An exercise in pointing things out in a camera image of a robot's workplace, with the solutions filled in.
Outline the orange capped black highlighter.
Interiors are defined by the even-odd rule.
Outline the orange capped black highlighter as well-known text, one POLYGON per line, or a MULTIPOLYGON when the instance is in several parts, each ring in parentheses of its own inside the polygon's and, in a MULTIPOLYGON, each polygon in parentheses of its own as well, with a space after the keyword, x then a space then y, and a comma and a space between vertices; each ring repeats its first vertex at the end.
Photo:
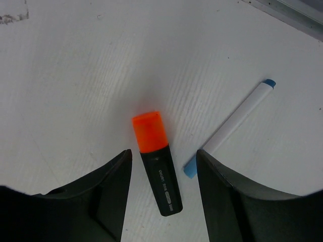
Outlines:
POLYGON ((135 116, 132 125, 160 214, 167 217, 180 213, 183 204, 160 112, 135 116))

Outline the blue capped white pen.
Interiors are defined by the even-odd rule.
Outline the blue capped white pen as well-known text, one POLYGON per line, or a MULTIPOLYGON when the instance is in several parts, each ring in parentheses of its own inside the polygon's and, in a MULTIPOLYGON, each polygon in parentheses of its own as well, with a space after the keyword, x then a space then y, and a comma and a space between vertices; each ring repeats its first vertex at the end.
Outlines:
POLYGON ((214 153, 243 124, 275 86, 276 82, 272 79, 260 82, 199 149, 209 154, 214 153))

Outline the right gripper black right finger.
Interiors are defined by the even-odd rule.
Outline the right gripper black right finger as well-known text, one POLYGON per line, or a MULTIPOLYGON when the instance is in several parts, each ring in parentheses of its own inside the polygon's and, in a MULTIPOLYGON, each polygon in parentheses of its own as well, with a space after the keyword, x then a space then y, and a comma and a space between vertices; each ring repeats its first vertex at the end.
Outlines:
POLYGON ((297 196, 269 188, 203 150, 196 164, 210 241, 322 241, 322 191, 297 196))

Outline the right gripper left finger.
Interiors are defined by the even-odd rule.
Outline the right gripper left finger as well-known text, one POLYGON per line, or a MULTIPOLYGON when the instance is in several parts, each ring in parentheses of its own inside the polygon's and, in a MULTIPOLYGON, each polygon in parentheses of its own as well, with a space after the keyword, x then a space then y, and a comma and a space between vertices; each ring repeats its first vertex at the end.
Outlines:
POLYGON ((1 186, 1 241, 120 241, 131 172, 125 150, 45 195, 1 186))

